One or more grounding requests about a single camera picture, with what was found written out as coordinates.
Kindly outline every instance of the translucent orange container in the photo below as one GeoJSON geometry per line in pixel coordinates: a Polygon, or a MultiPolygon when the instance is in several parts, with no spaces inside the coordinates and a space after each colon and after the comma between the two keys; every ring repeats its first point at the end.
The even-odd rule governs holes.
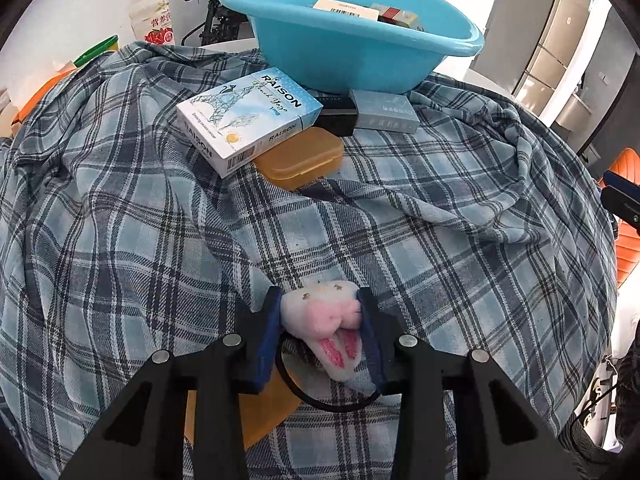
{"type": "Polygon", "coordinates": [[[344,145],[312,126],[257,156],[254,164],[272,184],[293,191],[340,168],[344,145]]]}

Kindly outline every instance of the plastic bottle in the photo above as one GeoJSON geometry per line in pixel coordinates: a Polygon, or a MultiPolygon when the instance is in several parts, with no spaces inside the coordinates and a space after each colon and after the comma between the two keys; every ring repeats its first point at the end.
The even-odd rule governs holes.
{"type": "Polygon", "coordinates": [[[131,0],[129,17],[137,40],[175,44],[169,0],[131,0]]]}

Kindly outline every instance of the small box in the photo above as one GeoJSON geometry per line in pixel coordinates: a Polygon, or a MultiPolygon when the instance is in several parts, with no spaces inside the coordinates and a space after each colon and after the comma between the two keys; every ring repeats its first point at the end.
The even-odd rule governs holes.
{"type": "Polygon", "coordinates": [[[420,125],[409,99],[403,95],[349,90],[349,96],[358,109],[356,128],[414,134],[420,125]]]}
{"type": "Polygon", "coordinates": [[[366,20],[378,20],[378,11],[370,7],[363,7],[355,4],[348,4],[339,0],[318,0],[314,4],[314,9],[328,10],[329,12],[337,12],[345,16],[356,16],[357,18],[365,18],[366,20]]]}
{"type": "Polygon", "coordinates": [[[221,177],[311,126],[322,108],[277,68],[268,68],[177,105],[193,145],[221,177]]]}
{"type": "Polygon", "coordinates": [[[347,96],[317,97],[322,105],[314,126],[324,128],[336,137],[350,137],[358,120],[356,105],[347,96]]]}
{"type": "Polygon", "coordinates": [[[340,139],[312,126],[258,156],[255,167],[275,186],[293,191],[337,171],[343,153],[340,139]]]}
{"type": "Polygon", "coordinates": [[[380,13],[378,16],[380,22],[391,23],[391,25],[398,25],[399,27],[412,28],[413,30],[424,32],[420,17],[418,17],[415,12],[380,4],[373,4],[371,8],[376,9],[380,13]]]}

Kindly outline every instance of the black cable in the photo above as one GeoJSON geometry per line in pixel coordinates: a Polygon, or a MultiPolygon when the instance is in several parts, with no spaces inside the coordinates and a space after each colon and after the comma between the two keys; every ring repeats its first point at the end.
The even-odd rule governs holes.
{"type": "Polygon", "coordinates": [[[589,464],[597,464],[597,465],[607,465],[609,464],[609,462],[596,462],[595,460],[592,460],[591,458],[587,458],[582,454],[582,451],[580,450],[580,447],[575,443],[574,440],[574,433],[573,433],[573,428],[574,428],[574,424],[578,421],[582,419],[582,416],[587,413],[591,408],[593,408],[594,406],[596,406],[602,399],[604,399],[606,396],[608,396],[613,390],[615,390],[618,387],[618,383],[614,384],[612,387],[610,387],[606,392],[604,392],[603,394],[601,394],[599,397],[596,397],[596,399],[594,399],[593,401],[589,402],[588,406],[585,406],[582,411],[580,412],[580,414],[574,419],[574,421],[569,425],[569,438],[571,439],[571,443],[573,444],[575,450],[578,452],[578,454],[582,457],[582,459],[589,463],[589,464]]]}
{"type": "Polygon", "coordinates": [[[362,408],[366,408],[369,406],[374,400],[376,400],[380,396],[379,391],[373,392],[369,397],[365,397],[358,402],[353,402],[351,404],[327,404],[320,400],[314,399],[313,397],[307,395],[303,392],[298,385],[293,381],[289,372],[287,372],[287,367],[284,365],[282,361],[282,345],[284,343],[284,339],[286,338],[286,333],[280,334],[280,338],[278,339],[278,348],[276,349],[276,368],[282,377],[284,383],[289,387],[291,393],[294,394],[297,398],[306,402],[309,406],[313,406],[318,410],[323,410],[324,412],[331,413],[351,413],[356,412],[357,410],[361,410],[362,408]]]}
{"type": "Polygon", "coordinates": [[[189,33],[188,33],[184,38],[182,38],[182,41],[180,42],[180,44],[181,44],[182,46],[184,46],[184,42],[187,40],[187,38],[188,38],[191,34],[193,34],[194,32],[196,32],[200,27],[203,27],[205,23],[207,23],[207,22],[202,22],[200,25],[198,25],[196,28],[194,28],[191,32],[189,32],[189,33]]]}

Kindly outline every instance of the plaid fabric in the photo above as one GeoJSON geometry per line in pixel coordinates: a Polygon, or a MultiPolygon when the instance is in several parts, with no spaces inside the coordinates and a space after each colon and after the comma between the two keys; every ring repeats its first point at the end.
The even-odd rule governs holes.
{"type": "MultiPolygon", "coordinates": [[[[61,82],[2,145],[2,411],[41,475],[57,477],[154,350],[203,348],[271,284],[370,286],[437,349],[487,349],[558,432],[616,299],[610,222],[578,158],[496,94],[430,76],[410,96],[415,135],[356,131],[340,171],[298,192],[252,164],[221,180],[175,105],[264,66],[133,43],[61,82]]],[[[362,370],[351,385],[366,389],[362,370]]],[[[300,407],[248,452],[252,476],[387,478],[396,401],[300,407]]]]}

